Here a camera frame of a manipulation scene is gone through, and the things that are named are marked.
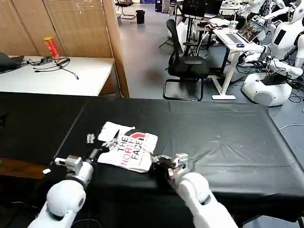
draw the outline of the white table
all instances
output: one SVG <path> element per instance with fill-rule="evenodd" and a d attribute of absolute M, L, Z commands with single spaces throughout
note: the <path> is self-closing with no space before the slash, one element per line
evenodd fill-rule
<path fill-rule="evenodd" d="M 229 30 L 219 30 L 215 29 L 213 30 L 214 34 L 217 35 L 217 37 L 225 44 L 227 48 L 230 50 L 230 54 L 233 55 L 233 59 L 231 61 L 231 64 L 229 66 L 228 74 L 226 75 L 225 82 L 223 86 L 220 86 L 218 82 L 218 77 L 214 75 L 210 75 L 209 78 L 213 80 L 213 83 L 219 93 L 219 95 L 213 95 L 213 100 L 235 100 L 236 97 L 234 95 L 227 95 L 227 89 L 230 84 L 232 75 L 236 69 L 236 66 L 238 64 L 238 57 L 240 56 L 240 53 L 242 51 L 257 51 L 262 52 L 264 48 L 260 45 L 257 45 L 255 43 L 247 43 L 245 40 L 243 40 L 241 37 L 239 39 L 242 41 L 242 43 L 245 45 L 244 47 L 237 47 L 236 44 L 228 44 L 227 43 L 227 36 L 226 34 L 229 34 Z"/>
<path fill-rule="evenodd" d="M 39 61 L 41 58 L 25 56 L 24 60 Z M 53 72 L 34 72 L 34 67 L 51 67 L 54 65 L 53 62 L 41 66 L 27 65 L 0 74 L 0 92 L 98 96 L 110 75 L 117 84 L 113 58 L 69 58 L 71 61 L 64 69 L 76 73 L 79 80 L 62 69 Z"/>

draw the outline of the red can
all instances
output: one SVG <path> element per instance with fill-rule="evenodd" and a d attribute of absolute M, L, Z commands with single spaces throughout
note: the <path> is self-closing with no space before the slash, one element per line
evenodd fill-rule
<path fill-rule="evenodd" d="M 51 53 L 53 60 L 59 60 L 60 56 L 52 37 L 44 37 L 48 50 Z"/>

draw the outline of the black tablecloth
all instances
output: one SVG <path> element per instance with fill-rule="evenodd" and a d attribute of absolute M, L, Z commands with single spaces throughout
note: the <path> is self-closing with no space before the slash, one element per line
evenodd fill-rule
<path fill-rule="evenodd" d="M 303 211 L 303 168 L 261 105 L 92 98 L 59 156 L 88 153 L 86 134 L 106 121 L 157 135 L 155 154 L 189 154 L 193 170 L 236 220 L 268 215 L 295 221 Z M 153 173 L 100 164 L 91 186 L 106 192 L 102 197 L 181 205 Z"/>
<path fill-rule="evenodd" d="M 87 97 L 0 93 L 0 157 L 49 164 Z"/>

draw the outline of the computer screen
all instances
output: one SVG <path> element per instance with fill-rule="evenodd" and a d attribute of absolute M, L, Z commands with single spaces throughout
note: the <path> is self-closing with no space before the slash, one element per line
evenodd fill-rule
<path fill-rule="evenodd" d="M 247 42 L 250 42 L 264 29 L 265 27 L 263 25 L 251 19 L 244 24 L 244 26 L 238 31 L 238 34 Z"/>
<path fill-rule="evenodd" d="M 218 15 L 222 6 L 223 0 L 206 0 L 205 13 Z"/>
<path fill-rule="evenodd" d="M 205 15 L 205 8 L 205 0 L 184 0 L 182 3 L 182 14 L 203 18 Z"/>

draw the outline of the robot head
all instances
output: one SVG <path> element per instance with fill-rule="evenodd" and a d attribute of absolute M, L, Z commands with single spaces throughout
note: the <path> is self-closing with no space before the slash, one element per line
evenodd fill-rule
<path fill-rule="evenodd" d="M 288 13 L 288 21 L 293 23 L 297 20 L 302 20 L 304 17 L 304 0 L 297 0 L 296 2 L 290 3 L 290 5 L 293 10 Z"/>

